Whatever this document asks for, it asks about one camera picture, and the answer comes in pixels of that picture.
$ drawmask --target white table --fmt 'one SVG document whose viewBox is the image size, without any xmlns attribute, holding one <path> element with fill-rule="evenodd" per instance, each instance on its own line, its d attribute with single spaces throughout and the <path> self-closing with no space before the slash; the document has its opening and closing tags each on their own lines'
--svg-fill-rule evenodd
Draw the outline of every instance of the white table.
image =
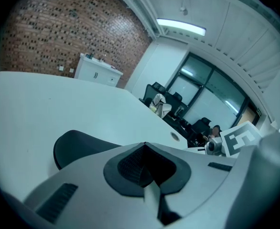
<svg viewBox="0 0 280 229">
<path fill-rule="evenodd" d="M 53 146 L 69 130 L 118 145 L 148 141 L 187 148 L 180 134 L 126 90 L 61 76 L 0 72 L 3 190 L 23 201 L 56 173 Z"/>
</svg>

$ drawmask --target black seat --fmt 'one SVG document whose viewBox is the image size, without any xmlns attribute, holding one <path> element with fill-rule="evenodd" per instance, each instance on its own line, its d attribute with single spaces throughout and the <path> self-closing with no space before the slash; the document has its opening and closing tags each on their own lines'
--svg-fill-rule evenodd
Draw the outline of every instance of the black seat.
<svg viewBox="0 0 280 229">
<path fill-rule="evenodd" d="M 53 156 L 57 168 L 62 169 L 77 159 L 119 146 L 83 132 L 71 130 L 57 139 L 53 149 Z"/>
<path fill-rule="evenodd" d="M 154 97 L 155 97 L 157 94 L 163 94 L 163 93 L 161 93 L 159 90 L 157 90 L 156 88 L 154 88 L 152 85 L 148 84 L 148 85 L 146 86 L 145 94 L 144 94 L 143 99 L 140 99 L 140 98 L 139 98 L 139 100 L 140 100 L 141 102 L 143 102 L 143 103 L 148 107 L 148 105 L 150 105 L 150 103 L 152 102 L 152 100 L 154 99 Z"/>
<path fill-rule="evenodd" d="M 158 82 L 155 82 L 153 84 L 153 88 L 155 88 L 156 90 L 158 90 L 161 94 L 165 94 L 166 89 L 164 86 L 162 86 L 161 84 L 159 84 Z"/>
<path fill-rule="evenodd" d="M 177 98 L 176 96 L 174 96 L 168 92 L 166 92 L 166 94 L 164 96 L 165 96 L 165 100 L 166 100 L 167 104 L 170 104 L 172 106 L 171 111 L 168 113 L 168 115 L 174 117 L 176 110 L 182 105 L 182 101 L 179 100 L 179 98 Z"/>
<path fill-rule="evenodd" d="M 176 98 L 180 102 L 183 100 L 183 97 L 179 93 L 177 93 L 177 92 L 175 92 L 173 94 L 173 97 Z"/>
<path fill-rule="evenodd" d="M 189 140 L 192 142 L 196 139 L 197 135 L 206 132 L 210 129 L 209 123 L 211 120 L 203 117 L 202 119 L 196 121 L 190 128 Z"/>
</svg>

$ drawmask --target person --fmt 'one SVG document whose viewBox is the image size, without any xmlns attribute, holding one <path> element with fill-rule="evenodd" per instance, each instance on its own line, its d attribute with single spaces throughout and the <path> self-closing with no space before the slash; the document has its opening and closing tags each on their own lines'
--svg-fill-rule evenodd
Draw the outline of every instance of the person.
<svg viewBox="0 0 280 229">
<path fill-rule="evenodd" d="M 220 130 L 221 130 L 220 126 L 219 126 L 219 125 L 215 125 L 215 126 L 213 127 L 213 129 L 210 129 L 210 130 L 209 130 L 208 137 L 205 136 L 205 135 L 204 135 L 203 137 L 204 137 L 204 139 L 205 139 L 206 141 L 209 141 L 210 138 L 220 137 Z"/>
</svg>

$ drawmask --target ceiling light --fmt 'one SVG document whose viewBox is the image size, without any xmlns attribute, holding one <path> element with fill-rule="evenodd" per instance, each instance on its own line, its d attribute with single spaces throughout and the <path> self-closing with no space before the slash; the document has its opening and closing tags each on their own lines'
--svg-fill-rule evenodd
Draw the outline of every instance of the ceiling light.
<svg viewBox="0 0 280 229">
<path fill-rule="evenodd" d="M 193 76 L 193 73 L 191 73 L 190 71 L 182 68 L 181 69 L 182 74 L 186 75 L 186 76 Z"/>
<path fill-rule="evenodd" d="M 228 104 L 236 113 L 239 113 L 239 111 L 227 100 L 225 101 L 226 104 Z"/>
<path fill-rule="evenodd" d="M 196 25 L 191 25 L 188 23 L 180 22 L 180 21 L 172 21 L 172 20 L 165 20 L 165 19 L 157 19 L 158 24 L 163 26 L 175 27 L 186 31 L 191 31 L 202 36 L 205 36 L 206 29 L 202 27 L 198 27 Z"/>
</svg>

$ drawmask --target window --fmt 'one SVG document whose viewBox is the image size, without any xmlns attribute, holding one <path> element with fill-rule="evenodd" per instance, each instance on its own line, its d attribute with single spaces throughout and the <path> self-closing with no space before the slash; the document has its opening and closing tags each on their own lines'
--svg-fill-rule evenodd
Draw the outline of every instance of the window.
<svg viewBox="0 0 280 229">
<path fill-rule="evenodd" d="M 171 85 L 169 93 L 179 93 L 183 97 L 183 103 L 189 105 L 200 86 L 207 81 L 211 71 L 212 68 L 204 62 L 189 57 Z"/>
<path fill-rule="evenodd" d="M 182 117 L 192 125 L 206 117 L 211 128 L 219 125 L 221 130 L 227 130 L 237 124 L 245 109 L 244 92 L 215 66 L 192 54 L 168 90 L 183 97 L 182 102 L 188 107 Z"/>
</svg>

